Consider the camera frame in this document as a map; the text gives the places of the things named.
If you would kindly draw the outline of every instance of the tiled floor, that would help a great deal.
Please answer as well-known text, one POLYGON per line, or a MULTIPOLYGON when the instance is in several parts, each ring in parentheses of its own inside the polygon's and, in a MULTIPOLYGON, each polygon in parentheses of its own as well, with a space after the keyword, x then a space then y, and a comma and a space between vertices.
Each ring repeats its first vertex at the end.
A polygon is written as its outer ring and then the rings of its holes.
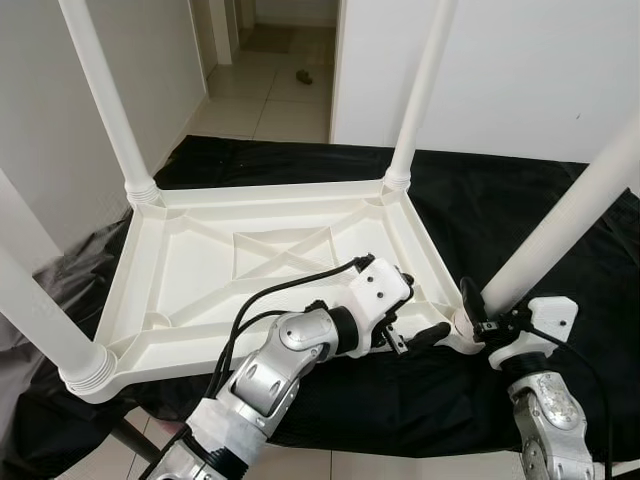
MULTIPOLYGON (((190 133, 245 140, 327 142, 335 32, 298 28, 288 38, 288 53, 244 51, 233 66, 218 66, 208 79, 210 102, 190 133), (302 68, 313 79, 311 85, 296 80, 296 71, 302 68)), ((281 39, 277 43, 282 49, 281 39)), ((163 447, 171 436, 140 409, 127 418, 158 447, 163 447)), ((142 458, 108 437, 59 478, 133 480, 146 466, 142 458)), ((245 478, 514 480, 524 476, 517 455, 511 453, 416 460, 268 446, 245 478)))
POLYGON ((242 51, 218 65, 193 135, 325 143, 329 139, 335 30, 293 29, 289 53, 242 51), (296 72, 309 72, 305 85, 296 72))

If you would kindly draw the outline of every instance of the robotic arm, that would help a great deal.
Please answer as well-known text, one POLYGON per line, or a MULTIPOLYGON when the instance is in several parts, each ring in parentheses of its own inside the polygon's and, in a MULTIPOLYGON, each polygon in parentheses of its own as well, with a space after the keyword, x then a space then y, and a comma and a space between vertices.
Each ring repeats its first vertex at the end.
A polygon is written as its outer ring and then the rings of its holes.
MULTIPOLYGON (((239 480, 294 401, 300 378, 317 363, 364 356, 383 338, 397 353, 405 352, 391 324, 413 295, 413 279, 383 259, 363 260, 339 306, 316 301, 303 313, 278 317, 263 347, 242 362, 216 398, 202 399, 187 419, 189 428, 141 478, 239 480)), ((527 479, 594 479, 584 412, 546 362, 556 345, 532 333, 566 340, 576 304, 566 297, 536 298, 529 311, 489 320, 475 284, 463 279, 462 293, 464 309, 440 344, 467 354, 488 348, 491 366, 508 377, 527 479)))

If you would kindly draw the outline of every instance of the black fabric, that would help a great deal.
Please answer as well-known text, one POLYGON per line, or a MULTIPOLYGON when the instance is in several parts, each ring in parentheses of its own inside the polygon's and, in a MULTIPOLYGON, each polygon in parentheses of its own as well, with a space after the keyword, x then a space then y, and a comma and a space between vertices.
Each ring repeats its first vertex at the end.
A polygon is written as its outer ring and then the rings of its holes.
MULTIPOLYGON (((376 179, 384 174, 391 155, 386 148, 188 137, 156 180, 163 189, 176 189, 376 179)), ((456 282, 470 276, 483 286, 583 168, 420 151, 409 194, 456 282)), ((637 198, 623 194, 532 292, 566 295, 580 307, 569 343, 589 357, 605 379, 616 461, 640 457, 638 212, 637 198)), ((107 232, 125 228, 123 222, 107 232)), ((75 267, 65 267, 82 272, 71 275, 73 302, 67 312, 82 321, 89 336, 121 248, 115 241, 101 242, 104 252, 76 251, 75 267)), ((64 295, 56 300, 64 302, 64 295)), ((272 441, 410 457, 519 448, 506 381, 491 370, 486 353, 468 357, 433 347, 433 337, 419 335, 410 343, 410 353, 401 357, 377 354, 317 366, 302 380, 298 398, 272 441)), ((562 351, 556 351, 549 363, 581 402, 589 421, 587 444, 601 459, 605 429, 595 382, 562 351)), ((201 375, 132 385, 112 402, 91 406, 64 392, 45 362, 18 400, 10 435, 13 453, 5 459, 5 465, 18 473, 7 478, 60 473, 100 443, 115 423, 112 417, 134 405, 164 420, 184 420, 208 380, 201 375), (80 406, 87 413, 78 426, 70 419, 78 418, 75 411, 80 406), (34 411, 37 425, 30 418, 34 411), (43 474, 45 458, 57 458, 58 463, 43 474)))

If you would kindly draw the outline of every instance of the black cloth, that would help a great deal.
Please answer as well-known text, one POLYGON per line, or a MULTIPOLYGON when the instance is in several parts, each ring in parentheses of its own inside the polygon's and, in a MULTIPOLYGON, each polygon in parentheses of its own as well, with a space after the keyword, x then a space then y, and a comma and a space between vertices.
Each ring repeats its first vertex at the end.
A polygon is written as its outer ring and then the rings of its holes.
MULTIPOLYGON (((376 179, 391 155, 387 148, 187 137, 156 181, 163 189, 178 189, 376 179)), ((409 194, 456 282, 470 276, 483 286, 583 168, 418 151, 409 194)), ((625 192, 531 292, 566 295, 578 303, 569 343, 605 378, 616 461, 640 457, 639 222, 638 199, 625 192)), ((96 233, 84 249, 72 252, 75 263, 48 269, 73 278, 67 312, 89 336, 126 227, 124 220, 96 233)), ((65 295, 56 300, 64 304, 65 295)), ((489 367, 486 355, 463 356, 431 344, 418 337, 408 355, 376 354, 317 366, 302 380, 272 441, 410 457, 519 448, 505 381, 489 367)), ((603 409, 594 380, 565 352, 556 351, 551 364, 583 406, 587 444, 602 459, 603 409)), ((92 406, 66 393, 44 362, 18 399, 5 470, 13 468, 15 478, 60 473, 95 448, 115 419, 135 405, 157 418, 184 420, 207 382, 208 376, 201 375, 131 385, 116 399, 92 406), (80 405, 85 415, 79 417, 75 409, 80 405), (38 425, 30 420, 33 412, 38 425)))

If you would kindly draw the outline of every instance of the small object on floor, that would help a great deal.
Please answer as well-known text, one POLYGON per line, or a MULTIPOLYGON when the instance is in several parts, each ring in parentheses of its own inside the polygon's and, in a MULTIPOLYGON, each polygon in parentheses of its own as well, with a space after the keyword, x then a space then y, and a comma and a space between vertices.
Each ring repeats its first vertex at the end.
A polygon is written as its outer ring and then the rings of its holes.
POLYGON ((313 78, 311 78, 309 72, 306 70, 298 70, 296 72, 296 80, 304 83, 305 85, 311 85, 313 83, 313 78))

